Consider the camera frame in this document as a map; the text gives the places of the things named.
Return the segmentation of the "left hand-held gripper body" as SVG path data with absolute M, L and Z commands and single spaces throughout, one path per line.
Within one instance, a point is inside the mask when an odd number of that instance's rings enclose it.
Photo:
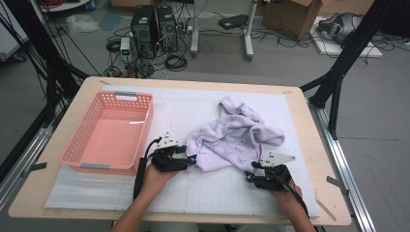
M 182 171 L 187 169 L 187 158 L 174 158 L 174 149 L 179 142 L 166 132 L 160 139 L 156 150 L 150 155 L 151 163 L 160 172 Z

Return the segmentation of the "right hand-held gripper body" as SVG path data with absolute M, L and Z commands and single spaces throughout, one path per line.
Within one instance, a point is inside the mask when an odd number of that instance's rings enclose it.
M 290 161 L 294 161 L 294 156 L 269 152 L 263 160 L 262 165 L 266 166 L 263 176 L 255 176 L 253 181 L 258 189 L 284 190 L 285 186 L 292 179 L 286 166 Z

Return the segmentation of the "lilac printed towel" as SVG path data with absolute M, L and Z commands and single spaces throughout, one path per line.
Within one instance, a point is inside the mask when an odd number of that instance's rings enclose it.
M 186 154 L 196 156 L 202 172 L 231 165 L 252 172 L 251 163 L 261 158 L 263 144 L 280 146 L 284 141 L 283 130 L 266 126 L 256 111 L 226 96 L 220 101 L 219 118 L 190 133 Z

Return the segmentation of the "pink plastic basket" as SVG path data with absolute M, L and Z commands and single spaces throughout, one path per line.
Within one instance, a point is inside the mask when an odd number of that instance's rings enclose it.
M 78 172 L 134 175 L 154 116 L 150 93 L 99 91 L 60 162 Z

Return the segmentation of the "small white power box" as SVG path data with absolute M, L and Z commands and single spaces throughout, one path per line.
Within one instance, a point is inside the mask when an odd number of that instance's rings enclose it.
M 120 52 L 125 63 L 129 63 L 131 60 L 131 50 L 130 50 L 131 40 L 129 38 L 122 38 L 120 44 Z

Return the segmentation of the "white metal stand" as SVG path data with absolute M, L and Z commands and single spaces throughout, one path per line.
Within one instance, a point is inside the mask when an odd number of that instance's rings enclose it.
M 198 42 L 199 42 L 199 26 L 198 26 L 198 16 L 200 15 L 200 11 L 197 6 L 197 1 L 198 0 L 192 0 L 193 1 L 193 26 L 192 26 L 192 31 L 191 31 L 191 41 L 190 41 L 190 53 L 192 57 L 196 56 L 196 53 L 198 52 Z M 251 5 L 250 5 L 250 10 L 249 10 L 249 20 L 247 24 L 244 26 L 244 33 L 243 33 L 243 38 L 245 42 L 245 49 L 246 49 L 246 58 L 251 61 L 253 59 L 253 46 L 252 46 L 252 41 L 251 41 L 251 29 L 252 29 L 252 24 L 257 8 L 257 0 L 250 0 Z

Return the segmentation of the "narrow black computer tower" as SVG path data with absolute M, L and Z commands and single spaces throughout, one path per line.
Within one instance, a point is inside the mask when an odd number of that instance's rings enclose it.
M 162 49 L 167 52 L 178 50 L 176 20 L 170 6 L 159 6 L 157 17 Z

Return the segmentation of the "wide black computer tower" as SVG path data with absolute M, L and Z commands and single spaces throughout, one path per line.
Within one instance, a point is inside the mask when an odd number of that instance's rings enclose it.
M 155 8 L 152 5 L 138 5 L 131 29 L 138 57 L 153 59 L 155 42 L 159 38 Z

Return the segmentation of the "white floor board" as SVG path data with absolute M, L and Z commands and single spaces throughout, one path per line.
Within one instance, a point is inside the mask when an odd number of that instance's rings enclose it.
M 310 38 L 321 55 L 338 57 L 342 51 L 341 44 L 334 41 L 326 32 L 317 31 L 318 22 L 322 19 L 322 16 L 318 16 L 314 20 L 313 26 L 310 29 Z M 382 52 L 373 43 L 368 43 L 367 47 L 360 54 L 361 58 L 381 58 L 382 56 Z

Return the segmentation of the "black flat device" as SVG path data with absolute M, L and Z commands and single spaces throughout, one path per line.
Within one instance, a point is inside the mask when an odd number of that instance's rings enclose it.
M 225 30 L 244 26 L 248 23 L 249 17 L 246 14 L 238 14 L 219 20 L 219 26 Z

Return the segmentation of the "blue sheet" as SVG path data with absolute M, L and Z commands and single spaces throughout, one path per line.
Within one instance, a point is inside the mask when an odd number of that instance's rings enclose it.
M 111 31 L 116 26 L 118 26 L 122 20 L 123 18 L 117 15 L 115 12 L 108 11 L 100 21 L 99 27 L 104 31 Z

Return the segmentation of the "open cardboard box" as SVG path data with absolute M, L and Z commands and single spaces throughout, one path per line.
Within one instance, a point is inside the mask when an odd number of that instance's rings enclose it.
M 309 34 L 322 7 L 322 0 L 271 0 L 266 4 L 262 24 L 294 40 Z

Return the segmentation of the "grey metal bracket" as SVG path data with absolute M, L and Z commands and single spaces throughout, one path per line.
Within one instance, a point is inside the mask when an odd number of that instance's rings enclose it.
M 47 167 L 47 162 L 32 164 L 30 167 L 28 167 L 27 170 L 24 170 L 20 173 L 20 178 L 27 178 L 31 172 L 45 169 L 46 167 Z
M 331 176 L 327 176 L 326 181 L 340 189 L 340 192 L 342 195 L 348 195 L 349 194 L 349 189 L 347 189 L 343 183 L 336 178 L 333 178 Z

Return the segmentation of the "aluminium rail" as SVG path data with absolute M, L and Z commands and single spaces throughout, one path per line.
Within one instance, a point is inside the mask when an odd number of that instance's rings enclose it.
M 316 127 L 324 137 L 325 147 L 330 155 L 331 165 L 336 170 L 337 183 L 342 195 L 347 200 L 351 218 L 360 232 L 376 232 L 376 228 L 362 198 L 354 175 L 344 155 L 342 147 L 337 138 L 334 138 L 328 129 L 330 117 L 323 108 L 317 108 L 309 103 L 308 108 L 315 120 Z
M 37 163 L 53 132 L 52 126 L 30 127 L 0 164 L 0 213 L 26 179 L 20 173 Z

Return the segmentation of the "black metal frame strut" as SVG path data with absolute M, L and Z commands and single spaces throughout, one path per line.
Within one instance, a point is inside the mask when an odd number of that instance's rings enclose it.
M 0 23 L 23 48 L 32 62 L 37 75 L 46 81 L 46 105 L 43 110 L 44 123 L 48 126 L 55 118 L 55 109 L 60 100 L 71 101 L 79 90 L 80 85 L 75 81 L 77 76 L 81 80 L 89 74 L 69 64 L 47 34 L 44 25 L 39 20 L 30 0 L 2 0 L 16 19 L 23 32 L 28 37 L 40 57 L 41 61 L 30 54 L 29 46 L 17 34 L 6 19 L 0 17 Z
M 324 109 L 327 100 L 332 99 L 328 131 L 334 140 L 337 140 L 337 115 L 343 79 L 399 2 L 400 0 L 374 0 L 332 67 L 301 87 L 303 92 L 317 87 L 315 94 L 308 98 L 308 102 L 316 108 Z

